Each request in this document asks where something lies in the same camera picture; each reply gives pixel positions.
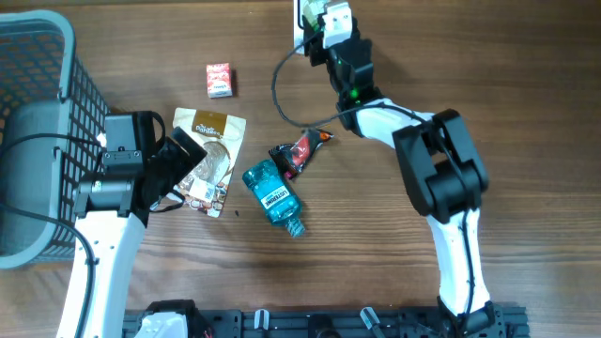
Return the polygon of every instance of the bottle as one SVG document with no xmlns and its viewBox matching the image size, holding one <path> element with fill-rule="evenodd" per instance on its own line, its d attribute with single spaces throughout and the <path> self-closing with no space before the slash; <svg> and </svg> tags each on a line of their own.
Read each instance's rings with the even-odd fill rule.
<svg viewBox="0 0 601 338">
<path fill-rule="evenodd" d="M 285 226 L 293 238 L 304 233 L 299 215 L 302 204 L 282 181 L 272 160 L 264 160 L 249 169 L 242 180 L 254 193 L 273 226 Z"/>
</svg>

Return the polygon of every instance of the white label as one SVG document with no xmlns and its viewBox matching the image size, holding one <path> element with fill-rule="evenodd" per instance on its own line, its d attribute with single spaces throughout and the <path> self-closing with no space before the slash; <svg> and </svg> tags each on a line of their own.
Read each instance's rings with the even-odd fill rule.
<svg viewBox="0 0 601 338">
<path fill-rule="evenodd" d="M 210 203 L 215 195 L 215 186 L 202 179 L 196 178 L 192 183 L 188 194 L 194 198 L 198 198 L 203 202 Z"/>
<path fill-rule="evenodd" d="M 261 198 L 261 203 L 265 209 L 269 209 L 270 207 L 273 207 L 277 201 L 288 197 L 289 195 L 290 192 L 288 192 L 288 189 L 285 187 L 280 187 L 273 192 L 268 193 L 267 196 Z"/>
</svg>

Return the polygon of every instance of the bottle label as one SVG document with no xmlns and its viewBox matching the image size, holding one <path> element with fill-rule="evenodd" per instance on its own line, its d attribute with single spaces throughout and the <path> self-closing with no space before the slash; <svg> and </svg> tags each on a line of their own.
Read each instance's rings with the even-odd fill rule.
<svg viewBox="0 0 601 338">
<path fill-rule="evenodd" d="M 263 207 L 265 207 L 265 209 L 269 209 L 270 207 L 273 207 L 278 201 L 288 197 L 289 195 L 290 192 L 288 192 L 288 189 L 282 186 L 274 190 L 273 192 L 268 193 L 267 196 L 261 198 L 261 204 L 263 204 Z"/>
</svg>

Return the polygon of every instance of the white and brown package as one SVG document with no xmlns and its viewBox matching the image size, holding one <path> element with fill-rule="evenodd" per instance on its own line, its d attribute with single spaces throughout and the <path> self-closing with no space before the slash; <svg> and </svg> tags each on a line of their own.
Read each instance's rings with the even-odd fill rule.
<svg viewBox="0 0 601 338">
<path fill-rule="evenodd" d="M 219 217 L 238 157 L 246 120 L 231 115 L 177 108 L 173 127 L 180 127 L 204 148 L 207 156 L 178 185 L 185 204 Z"/>
</svg>

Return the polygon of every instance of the plastic bin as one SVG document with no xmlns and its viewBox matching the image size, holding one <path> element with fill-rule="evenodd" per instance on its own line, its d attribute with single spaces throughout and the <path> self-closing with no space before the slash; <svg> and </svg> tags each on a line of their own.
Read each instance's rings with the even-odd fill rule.
<svg viewBox="0 0 601 338">
<path fill-rule="evenodd" d="M 65 17 L 49 10 L 0 14 L 0 147 L 40 132 L 95 139 L 108 112 Z M 15 146 L 0 161 L 0 200 L 73 226 L 73 190 L 99 151 L 48 138 Z M 74 242 L 52 223 L 0 211 L 0 269 L 71 260 Z"/>
</svg>

